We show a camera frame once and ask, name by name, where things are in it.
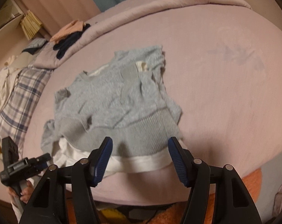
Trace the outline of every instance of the metal pin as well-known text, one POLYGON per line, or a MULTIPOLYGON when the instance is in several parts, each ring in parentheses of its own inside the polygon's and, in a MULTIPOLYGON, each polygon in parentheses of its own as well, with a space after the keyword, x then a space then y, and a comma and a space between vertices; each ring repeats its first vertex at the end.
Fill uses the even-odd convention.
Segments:
POLYGON ((226 169, 228 169, 229 171, 233 170, 233 167, 230 164, 226 165, 226 169))
POLYGON ((86 163, 88 163, 88 162, 89 162, 88 158, 82 158, 82 159, 80 160, 80 163, 81 163, 81 164, 86 164, 86 163))
POLYGON ((53 171, 53 170, 55 170, 57 168, 57 166, 55 165, 55 164, 53 164, 53 165, 51 165, 50 167, 49 167, 49 170, 50 171, 53 171))
POLYGON ((194 163, 195 164, 201 164, 202 163, 202 160, 200 158, 195 158, 194 159, 194 163))

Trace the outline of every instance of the pink bed sheet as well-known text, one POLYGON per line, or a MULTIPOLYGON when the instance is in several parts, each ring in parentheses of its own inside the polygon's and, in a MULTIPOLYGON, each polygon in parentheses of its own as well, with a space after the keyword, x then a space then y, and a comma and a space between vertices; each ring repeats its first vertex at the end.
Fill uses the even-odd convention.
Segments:
MULTIPOLYGON (((243 6, 196 5, 141 17, 86 44, 56 69, 39 100, 24 156, 40 155, 42 127, 53 118, 54 93, 114 51, 162 44, 164 84, 183 110, 179 128, 195 157, 232 164, 245 176, 282 151, 282 32, 243 6)), ((153 205, 185 201, 172 165, 117 173, 92 189, 95 200, 153 205)))

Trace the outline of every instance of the orange rug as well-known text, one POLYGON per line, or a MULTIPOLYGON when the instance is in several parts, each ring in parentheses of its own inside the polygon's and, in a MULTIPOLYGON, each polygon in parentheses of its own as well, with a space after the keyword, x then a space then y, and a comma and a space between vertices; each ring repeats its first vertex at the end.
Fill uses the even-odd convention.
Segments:
MULTIPOLYGON (((257 169, 250 175, 243 178, 243 182, 246 185, 249 193, 252 196, 254 202, 258 200, 260 190, 261 190, 261 182, 262 182, 262 172, 261 169, 257 169)), ((207 212, 205 217, 204 224, 211 224, 212 216, 213 216, 213 208, 214 208, 215 194, 209 195, 207 212)), ((165 212, 158 214, 155 216, 148 224, 180 224, 180 220, 182 218, 183 212, 185 210, 186 202, 180 202, 172 205, 165 212)), ((67 211, 68 218, 70 224, 76 224, 75 212, 73 209, 73 202, 71 199, 67 200, 67 211)), ((99 213, 99 217, 102 223, 107 223, 107 219, 99 213)))

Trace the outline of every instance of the pillow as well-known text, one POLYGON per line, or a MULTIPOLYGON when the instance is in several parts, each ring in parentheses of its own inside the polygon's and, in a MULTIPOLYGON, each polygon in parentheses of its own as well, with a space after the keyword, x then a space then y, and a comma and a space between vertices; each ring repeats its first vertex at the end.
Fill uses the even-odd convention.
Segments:
POLYGON ((31 116, 52 70, 24 68, 6 106, 0 113, 0 142, 10 136, 22 151, 31 116))
POLYGON ((33 39, 22 52, 28 52, 34 55, 40 48, 42 48, 48 41, 44 38, 33 39))

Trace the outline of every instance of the beige curtain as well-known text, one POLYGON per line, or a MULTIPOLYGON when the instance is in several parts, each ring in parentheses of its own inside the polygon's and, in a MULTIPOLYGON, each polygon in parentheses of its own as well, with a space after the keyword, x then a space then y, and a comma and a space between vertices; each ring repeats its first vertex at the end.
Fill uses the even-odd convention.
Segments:
POLYGON ((47 32, 53 36, 72 20, 86 21, 100 13, 93 0, 15 0, 15 2, 24 13, 29 9, 38 17, 45 29, 40 32, 45 37, 47 32))

